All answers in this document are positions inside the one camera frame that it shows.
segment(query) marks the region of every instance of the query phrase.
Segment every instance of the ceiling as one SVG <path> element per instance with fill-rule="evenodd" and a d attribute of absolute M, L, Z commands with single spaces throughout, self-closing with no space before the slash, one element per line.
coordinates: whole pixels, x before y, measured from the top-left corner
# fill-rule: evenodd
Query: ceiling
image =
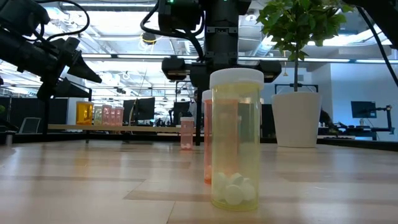
<path fill-rule="evenodd" d="M 139 27 L 141 20 L 153 7 L 154 1 L 76 1 L 81 4 L 90 15 L 89 28 L 78 37 L 79 50 L 86 54 L 154 54 L 154 55 L 195 55 L 192 44 L 183 39 L 156 37 L 155 45 L 146 45 L 142 41 L 142 30 Z M 250 14 L 257 15 L 266 1 L 252 1 Z M 43 5 L 52 18 L 49 25 L 45 26 L 45 36 L 61 32 L 78 30 L 86 24 L 83 12 L 65 3 L 49 3 Z M 325 42 L 324 47 L 316 47 L 312 43 L 304 51 L 313 58 L 381 58 L 372 33 L 368 30 L 363 19 L 356 12 L 346 14 L 348 22 L 343 24 L 339 37 Z M 239 18 L 239 55 L 256 57 L 283 57 L 278 50 L 273 50 L 274 43 L 264 38 L 261 33 L 261 24 L 249 19 L 248 15 Z M 152 29 L 159 29 L 157 13 L 146 24 Z M 382 32 L 379 36 L 384 44 L 388 40 Z M 204 34 L 198 39 L 203 43 Z M 117 61 L 87 61 L 87 64 L 98 73 L 104 82 L 102 84 L 86 82 L 93 87 L 96 100 L 109 99 L 125 100 L 126 98 L 148 97 L 154 95 L 157 101 L 172 107 L 175 99 L 175 83 L 169 82 L 161 71 L 160 62 L 141 60 L 140 62 Z M 39 77 L 29 73 L 18 73 L 16 67 L 2 62 L 0 64 L 1 76 L 6 84 L 13 85 L 40 85 Z M 114 86 L 123 88 L 126 94 L 116 93 Z M 193 93 L 190 83 L 179 83 L 178 88 L 182 93 L 178 100 L 189 100 Z M 37 88 L 9 89 L 21 94 L 32 93 Z"/>

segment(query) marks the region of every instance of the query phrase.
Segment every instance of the white planter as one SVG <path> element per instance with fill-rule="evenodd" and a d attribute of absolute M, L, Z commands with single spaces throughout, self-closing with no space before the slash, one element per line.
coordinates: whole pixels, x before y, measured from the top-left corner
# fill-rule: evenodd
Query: white planter
<path fill-rule="evenodd" d="M 272 96 L 278 146 L 315 147 L 322 97 L 318 93 L 287 93 Z"/>

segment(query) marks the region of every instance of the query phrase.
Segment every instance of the plant stem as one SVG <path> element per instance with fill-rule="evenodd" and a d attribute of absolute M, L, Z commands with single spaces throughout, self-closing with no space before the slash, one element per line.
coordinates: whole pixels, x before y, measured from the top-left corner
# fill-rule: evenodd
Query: plant stem
<path fill-rule="evenodd" d="M 299 90 L 299 53 L 300 53 L 300 46 L 296 44 L 296 54 L 294 59 L 294 92 Z"/>

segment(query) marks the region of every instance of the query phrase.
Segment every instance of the wooden surface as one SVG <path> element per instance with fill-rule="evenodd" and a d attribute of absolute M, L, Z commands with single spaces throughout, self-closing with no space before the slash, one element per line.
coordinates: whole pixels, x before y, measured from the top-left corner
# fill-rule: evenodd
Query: wooden surface
<path fill-rule="evenodd" d="M 103 125 L 70 125 L 70 124 L 49 124 L 49 129 L 70 129 L 87 131 L 145 131 L 160 133 L 177 133 L 181 128 L 173 127 L 147 127 L 147 126 L 103 126 Z"/>
<path fill-rule="evenodd" d="M 203 148 L 121 141 L 0 148 L 4 224 L 398 223 L 398 154 L 262 144 L 259 209 L 209 202 Z"/>

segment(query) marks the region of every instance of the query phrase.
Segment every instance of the pink container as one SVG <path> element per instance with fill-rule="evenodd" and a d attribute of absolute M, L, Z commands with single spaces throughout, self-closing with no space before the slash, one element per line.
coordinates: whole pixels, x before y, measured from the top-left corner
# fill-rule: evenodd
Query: pink container
<path fill-rule="evenodd" d="M 181 149 L 193 149 L 193 118 L 181 118 Z"/>
<path fill-rule="evenodd" d="M 111 126 L 115 126 L 116 122 L 116 110 L 115 109 L 111 109 L 111 119 L 109 120 L 109 125 Z"/>
<path fill-rule="evenodd" d="M 102 125 L 110 125 L 111 110 L 112 110 L 112 106 L 110 106 L 110 105 L 102 106 Z"/>
<path fill-rule="evenodd" d="M 211 184 L 211 90 L 204 91 L 202 101 L 205 103 L 205 183 Z"/>
<path fill-rule="evenodd" d="M 116 126 L 123 126 L 123 111 L 124 111 L 124 108 L 121 107 L 121 106 L 117 106 L 115 108 L 115 113 L 116 113 L 116 115 L 115 115 L 115 123 L 116 123 Z"/>

